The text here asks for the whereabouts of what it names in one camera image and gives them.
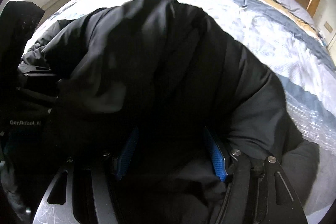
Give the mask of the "black puffer down coat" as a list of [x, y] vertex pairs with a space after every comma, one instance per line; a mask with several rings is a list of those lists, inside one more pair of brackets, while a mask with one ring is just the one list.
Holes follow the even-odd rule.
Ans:
[[59, 79], [43, 135], [1, 161], [1, 223], [306, 223], [318, 146], [277, 75], [202, 9], [133, 0], [57, 20], [26, 50], [43, 14], [1, 13], [1, 72]]

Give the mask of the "striped duvet cover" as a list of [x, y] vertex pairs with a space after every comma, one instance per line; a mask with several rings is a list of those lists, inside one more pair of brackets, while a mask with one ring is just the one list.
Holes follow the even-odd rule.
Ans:
[[[28, 46], [60, 19], [131, 0], [70, 0], [33, 34]], [[303, 137], [319, 146], [319, 167], [305, 213], [326, 221], [335, 204], [335, 64], [311, 17], [293, 0], [178, 0], [198, 6], [280, 78], [288, 112]]]

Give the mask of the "wall switch plate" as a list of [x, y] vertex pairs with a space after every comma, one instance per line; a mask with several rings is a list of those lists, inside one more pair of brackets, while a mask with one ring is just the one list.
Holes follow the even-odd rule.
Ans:
[[328, 22], [325, 22], [323, 26], [328, 30], [329, 33], [333, 32], [333, 28]]

